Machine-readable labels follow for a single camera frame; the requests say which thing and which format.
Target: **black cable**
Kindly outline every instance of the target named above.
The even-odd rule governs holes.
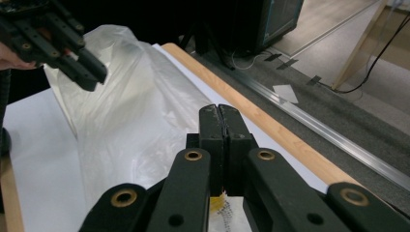
[[[236,50],[237,50],[237,49],[235,49],[235,50],[232,52],[232,54],[230,55],[230,58],[231,58],[233,67],[234,67],[235,69],[238,69],[238,70],[248,70],[248,69],[250,69],[251,67],[253,67],[254,62],[256,61],[256,59],[257,59],[258,57],[260,57],[260,56],[269,55],[269,54],[270,54],[271,56],[274,55],[272,52],[270,52],[270,51],[268,51],[268,50],[262,50],[262,51],[259,52],[257,55],[254,55],[254,53],[250,53],[250,52],[247,52],[247,51],[246,51],[246,54],[245,54],[245,55],[235,56]],[[252,58],[253,58],[252,61],[251,61],[251,64],[248,65],[247,67],[239,67],[239,66],[237,66],[237,65],[235,64],[235,58],[247,58],[247,57],[252,57]]]
[[[393,39],[395,38],[395,36],[401,31],[401,29],[403,29],[403,27],[409,22],[410,20],[410,12],[407,14],[407,16],[401,21],[400,25],[398,26],[398,28],[395,30],[395,33],[393,34],[393,36],[390,38],[390,40],[386,43],[386,45],[383,47],[383,49],[380,51],[380,53],[377,55],[376,59],[373,61],[373,63],[370,66],[370,69],[368,70],[365,79],[362,81],[362,83],[360,83],[357,87],[351,89],[351,90],[346,90],[346,91],[341,91],[341,90],[337,90],[337,89],[332,89],[332,87],[323,84],[321,82],[318,82],[319,84],[329,88],[330,90],[332,90],[333,92],[336,92],[338,94],[348,94],[351,93],[357,89],[359,89],[360,87],[362,87],[362,85],[364,85],[367,81],[368,78],[370,77],[370,73],[373,70],[374,66],[376,65],[377,61],[380,59],[380,57],[383,55],[383,53],[386,51],[386,49],[389,47],[389,45],[392,43]]]

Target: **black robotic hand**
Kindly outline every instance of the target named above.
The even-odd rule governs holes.
[[[0,42],[22,60],[59,69],[94,91],[105,65],[85,48],[83,26],[56,0],[0,0]]]

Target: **wooden board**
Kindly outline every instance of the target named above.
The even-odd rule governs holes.
[[[20,203],[15,186],[15,174],[9,157],[1,158],[1,190],[6,217],[7,232],[23,232]]]

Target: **brass screw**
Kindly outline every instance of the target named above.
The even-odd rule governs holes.
[[[29,43],[24,43],[21,47],[22,47],[23,49],[30,49],[30,48],[31,48],[31,44],[29,44]]]
[[[58,52],[58,51],[52,51],[51,52],[52,57],[58,57],[59,55],[60,55],[60,52]]]
[[[269,151],[261,151],[257,156],[262,160],[273,160],[275,158],[275,154]]]
[[[131,205],[136,200],[137,194],[131,188],[120,189],[111,197],[111,205],[123,208]]]
[[[84,27],[83,27],[82,25],[80,25],[80,24],[77,24],[77,25],[75,26],[75,29],[77,29],[78,31],[81,31],[82,29],[84,29]]]
[[[197,161],[202,159],[202,154],[198,152],[187,152],[185,154],[185,159],[189,161]]]
[[[340,195],[345,201],[353,205],[367,206],[369,204],[367,197],[355,189],[344,188],[340,191]]]
[[[79,45],[84,45],[84,44],[85,44],[84,40],[78,40],[77,43],[78,43]]]

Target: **clear plastic bag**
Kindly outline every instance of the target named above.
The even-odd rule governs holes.
[[[210,100],[163,54],[124,26],[102,25],[84,37],[108,69],[104,85],[86,92],[62,72],[45,74],[78,142],[87,209],[108,189],[145,188],[165,178],[198,111]],[[211,201],[209,231],[250,231],[242,197]]]

